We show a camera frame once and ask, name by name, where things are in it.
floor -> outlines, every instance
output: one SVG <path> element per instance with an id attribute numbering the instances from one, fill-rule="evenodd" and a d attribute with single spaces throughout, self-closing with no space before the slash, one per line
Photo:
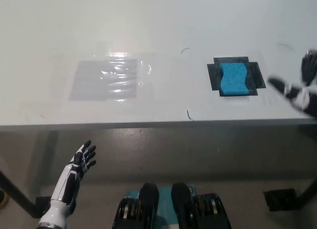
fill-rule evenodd
<path id="1" fill-rule="evenodd" d="M 269 213 L 263 191 L 303 191 L 317 175 L 314 126 L 218 126 L 96 131 L 1 132 L 0 170 L 30 198 L 48 196 L 65 164 L 87 139 L 97 164 L 81 183 L 68 228 L 110 228 L 122 196 L 144 182 L 184 181 L 216 192 L 233 229 L 317 228 L 317 202 L 298 212 Z M 12 200 L 1 228 L 35 228 Z"/>

white table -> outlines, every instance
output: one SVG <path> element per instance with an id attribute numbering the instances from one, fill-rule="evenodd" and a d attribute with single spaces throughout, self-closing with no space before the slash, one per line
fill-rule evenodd
<path id="1" fill-rule="evenodd" d="M 316 0 L 0 0 L 1 129 L 194 124 L 187 111 L 195 124 L 308 122 L 268 84 L 220 97 L 207 64 L 247 56 L 265 81 L 300 83 L 316 13 Z M 72 100 L 78 63 L 113 56 L 136 60 L 133 94 Z"/>

robot forearm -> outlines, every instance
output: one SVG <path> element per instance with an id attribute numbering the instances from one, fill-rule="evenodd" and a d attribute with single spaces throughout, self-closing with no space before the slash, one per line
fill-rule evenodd
<path id="1" fill-rule="evenodd" d="M 95 160 L 89 161 L 96 154 L 95 146 L 87 149 L 90 144 L 91 141 L 87 141 L 82 145 L 65 166 L 52 194 L 50 208 L 40 219 L 37 229 L 66 228 L 66 219 L 76 207 L 79 183 L 85 172 L 96 163 Z"/>

blue sponge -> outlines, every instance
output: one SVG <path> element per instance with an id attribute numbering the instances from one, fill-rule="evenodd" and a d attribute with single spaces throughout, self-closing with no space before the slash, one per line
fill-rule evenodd
<path id="1" fill-rule="evenodd" d="M 220 68 L 223 72 L 220 88 L 225 96 L 249 94 L 245 84 L 247 68 L 243 63 L 222 63 Z"/>

robotic hand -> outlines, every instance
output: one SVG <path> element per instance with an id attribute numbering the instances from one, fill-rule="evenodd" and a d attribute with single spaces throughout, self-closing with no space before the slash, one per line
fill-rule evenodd
<path id="1" fill-rule="evenodd" d="M 82 145 L 65 166 L 51 197 L 50 208 L 42 216 L 37 229 L 65 229 L 66 218 L 76 207 L 79 183 L 87 170 L 96 164 L 89 161 L 95 156 L 95 146 L 90 148 L 91 141 Z"/>
<path id="2" fill-rule="evenodd" d="M 317 74 L 317 49 L 308 51 L 302 59 L 303 86 L 293 86 L 278 77 L 270 77 L 268 82 L 288 99 L 291 105 L 317 118 L 317 94 L 310 92 L 307 87 L 311 85 Z"/>

